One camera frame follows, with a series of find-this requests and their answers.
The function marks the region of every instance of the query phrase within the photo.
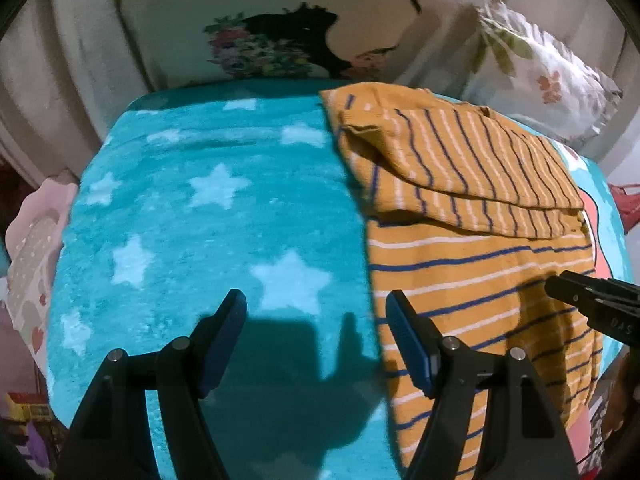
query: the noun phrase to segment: purple object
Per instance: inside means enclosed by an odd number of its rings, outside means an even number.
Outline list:
[[[49,453],[47,453],[47,444],[36,430],[33,422],[27,423],[27,448],[33,461],[40,467],[49,468]]]

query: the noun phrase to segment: blue blanket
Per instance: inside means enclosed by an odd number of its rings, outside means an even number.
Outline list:
[[[82,177],[54,284],[47,379],[63,423],[110,349],[158,350],[240,288],[249,319],[222,385],[202,402],[231,477],[399,478],[364,223],[318,97],[337,84],[161,92],[117,121]],[[602,208],[614,276],[629,280],[602,176],[586,162],[572,173]],[[619,348],[607,345],[605,362]],[[147,400],[171,479],[158,400]]]

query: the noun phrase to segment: white pillow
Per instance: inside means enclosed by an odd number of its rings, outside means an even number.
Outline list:
[[[597,136],[622,97],[616,84],[502,1],[476,10],[480,40],[462,99],[577,151]]]

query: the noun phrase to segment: striped shirt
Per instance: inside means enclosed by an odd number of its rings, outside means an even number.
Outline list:
[[[544,292],[552,274],[593,272],[582,200],[551,143],[423,89],[362,83],[322,98],[372,208],[369,271],[402,462],[433,401],[413,386],[386,323],[395,288],[473,349],[524,348],[570,424],[593,391],[602,336]],[[473,476],[486,400],[476,395],[459,478]]]

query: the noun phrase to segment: silver bolt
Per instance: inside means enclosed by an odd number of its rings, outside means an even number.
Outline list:
[[[120,359],[122,359],[123,355],[124,355],[124,350],[122,348],[114,348],[113,350],[111,350],[111,352],[107,354],[107,359],[112,363],[116,363]]]
[[[516,361],[522,361],[527,356],[525,351],[522,348],[518,348],[517,346],[514,346],[511,350],[509,350],[509,354],[511,355],[511,357],[516,359]]]
[[[180,336],[171,341],[171,346],[174,347],[174,350],[186,350],[190,344],[191,339],[187,336]]]
[[[457,337],[448,335],[442,338],[442,345],[447,350],[457,350],[458,348],[460,348],[460,340]]]

